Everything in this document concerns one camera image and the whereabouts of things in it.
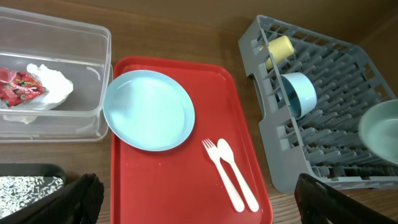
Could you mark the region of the large light blue plate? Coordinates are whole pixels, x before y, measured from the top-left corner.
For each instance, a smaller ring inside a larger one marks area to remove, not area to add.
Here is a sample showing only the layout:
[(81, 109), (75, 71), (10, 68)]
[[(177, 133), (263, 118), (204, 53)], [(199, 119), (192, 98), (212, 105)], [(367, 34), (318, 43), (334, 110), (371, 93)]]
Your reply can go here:
[(181, 145), (195, 125), (195, 108), (173, 78), (152, 70), (123, 73), (109, 85), (103, 114), (120, 140), (143, 151)]

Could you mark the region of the white plastic spoon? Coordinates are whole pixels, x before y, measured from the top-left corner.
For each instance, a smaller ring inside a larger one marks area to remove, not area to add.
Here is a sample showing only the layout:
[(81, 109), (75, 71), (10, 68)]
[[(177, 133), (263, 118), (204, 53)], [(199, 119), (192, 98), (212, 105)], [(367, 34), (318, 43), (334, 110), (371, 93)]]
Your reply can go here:
[(249, 209), (252, 212), (258, 212), (259, 211), (259, 203), (257, 199), (255, 198), (252, 190), (248, 186), (248, 183), (246, 182), (245, 178), (243, 177), (241, 171), (239, 170), (235, 159), (234, 159), (234, 153), (230, 145), (225, 139), (219, 139), (217, 142), (217, 147), (221, 151), (220, 152), (220, 157), (226, 161), (232, 168), (237, 181), (239, 183), (239, 186), (242, 190), (242, 193), (244, 195), (244, 198), (246, 199), (246, 202), (248, 204)]

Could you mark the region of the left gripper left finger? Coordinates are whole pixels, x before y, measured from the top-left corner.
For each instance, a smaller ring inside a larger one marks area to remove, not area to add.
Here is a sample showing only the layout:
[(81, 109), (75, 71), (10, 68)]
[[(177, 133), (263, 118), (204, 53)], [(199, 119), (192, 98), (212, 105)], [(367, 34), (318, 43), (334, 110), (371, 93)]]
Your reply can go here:
[(104, 184), (84, 174), (62, 189), (1, 219), (3, 224), (95, 224), (104, 200)]

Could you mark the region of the white plastic fork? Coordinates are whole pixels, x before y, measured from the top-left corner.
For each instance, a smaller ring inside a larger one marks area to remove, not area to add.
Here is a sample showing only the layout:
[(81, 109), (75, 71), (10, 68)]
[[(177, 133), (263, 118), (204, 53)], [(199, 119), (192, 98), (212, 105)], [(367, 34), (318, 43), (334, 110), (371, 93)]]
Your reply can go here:
[(243, 202), (242, 198), (240, 197), (238, 191), (236, 190), (235, 186), (231, 182), (230, 178), (226, 174), (223, 166), (221, 165), (221, 157), (220, 157), (220, 152), (219, 152), (218, 148), (209, 139), (202, 140), (202, 144), (204, 145), (204, 147), (209, 155), (209, 158), (213, 161), (213, 163), (215, 164), (215, 166), (219, 172), (221, 180), (223, 181), (223, 184), (228, 193), (229, 199), (231, 200), (231, 203), (233, 204), (234, 209), (239, 213), (243, 212), (245, 209), (244, 202)]

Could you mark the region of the mint green bowl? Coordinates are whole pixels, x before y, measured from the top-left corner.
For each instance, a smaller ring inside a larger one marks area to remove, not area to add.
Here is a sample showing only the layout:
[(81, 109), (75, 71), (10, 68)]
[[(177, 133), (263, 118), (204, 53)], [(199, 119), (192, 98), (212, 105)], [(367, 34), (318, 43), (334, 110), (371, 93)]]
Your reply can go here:
[(365, 112), (358, 125), (361, 142), (373, 154), (397, 165), (397, 100), (379, 103)]

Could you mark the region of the small light blue bowl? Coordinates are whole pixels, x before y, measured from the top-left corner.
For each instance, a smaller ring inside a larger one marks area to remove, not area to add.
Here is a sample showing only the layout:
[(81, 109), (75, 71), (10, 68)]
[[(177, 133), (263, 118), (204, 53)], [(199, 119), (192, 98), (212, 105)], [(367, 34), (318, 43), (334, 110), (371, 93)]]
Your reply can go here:
[(317, 105), (317, 93), (310, 79), (299, 72), (280, 76), (294, 118), (303, 118)]

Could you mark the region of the yellow plastic cup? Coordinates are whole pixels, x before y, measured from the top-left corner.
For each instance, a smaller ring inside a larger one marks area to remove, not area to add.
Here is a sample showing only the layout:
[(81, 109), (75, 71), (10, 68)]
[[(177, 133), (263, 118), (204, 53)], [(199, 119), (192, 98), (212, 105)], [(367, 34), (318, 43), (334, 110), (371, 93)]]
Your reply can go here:
[(290, 39), (283, 35), (269, 42), (269, 52), (273, 55), (276, 64), (280, 64), (281, 61), (287, 59), (294, 54), (295, 49)]

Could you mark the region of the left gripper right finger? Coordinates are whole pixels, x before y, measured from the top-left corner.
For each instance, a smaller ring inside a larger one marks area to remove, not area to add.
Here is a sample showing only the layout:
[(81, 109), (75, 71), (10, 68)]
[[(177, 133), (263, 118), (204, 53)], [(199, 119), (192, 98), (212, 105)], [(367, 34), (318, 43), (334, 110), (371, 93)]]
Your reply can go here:
[(294, 196), (303, 224), (397, 224), (308, 174), (298, 176)]

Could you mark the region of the food leftovers rice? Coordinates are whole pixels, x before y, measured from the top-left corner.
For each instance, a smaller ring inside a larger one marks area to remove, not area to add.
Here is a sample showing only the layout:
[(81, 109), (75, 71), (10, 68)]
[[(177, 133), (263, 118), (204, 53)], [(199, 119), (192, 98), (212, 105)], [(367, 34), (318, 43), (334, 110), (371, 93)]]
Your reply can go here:
[(2, 176), (1, 218), (56, 192), (64, 186), (60, 177)]

